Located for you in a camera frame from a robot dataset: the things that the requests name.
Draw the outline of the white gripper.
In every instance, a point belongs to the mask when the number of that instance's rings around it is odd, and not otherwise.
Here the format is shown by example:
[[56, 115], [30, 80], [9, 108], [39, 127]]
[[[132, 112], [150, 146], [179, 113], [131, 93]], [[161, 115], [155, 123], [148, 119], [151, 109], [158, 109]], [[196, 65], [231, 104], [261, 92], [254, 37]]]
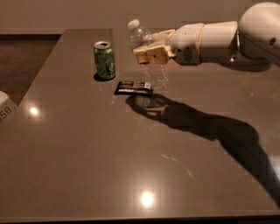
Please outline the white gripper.
[[181, 66], [197, 66], [200, 61], [200, 39], [204, 25], [186, 24], [175, 29], [152, 33], [153, 42], [170, 39], [170, 45], [135, 45], [132, 52], [138, 64], [166, 64], [170, 59]]

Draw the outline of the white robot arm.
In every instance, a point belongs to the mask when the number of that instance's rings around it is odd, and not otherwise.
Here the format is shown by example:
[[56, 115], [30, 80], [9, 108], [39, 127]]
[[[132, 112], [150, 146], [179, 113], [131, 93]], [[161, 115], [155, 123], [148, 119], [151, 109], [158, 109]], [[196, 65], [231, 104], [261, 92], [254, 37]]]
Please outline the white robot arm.
[[129, 23], [130, 43], [140, 64], [181, 66], [217, 63], [232, 69], [252, 69], [280, 62], [280, 4], [250, 7], [241, 20], [215, 24], [186, 24], [177, 30], [148, 33], [137, 20]]

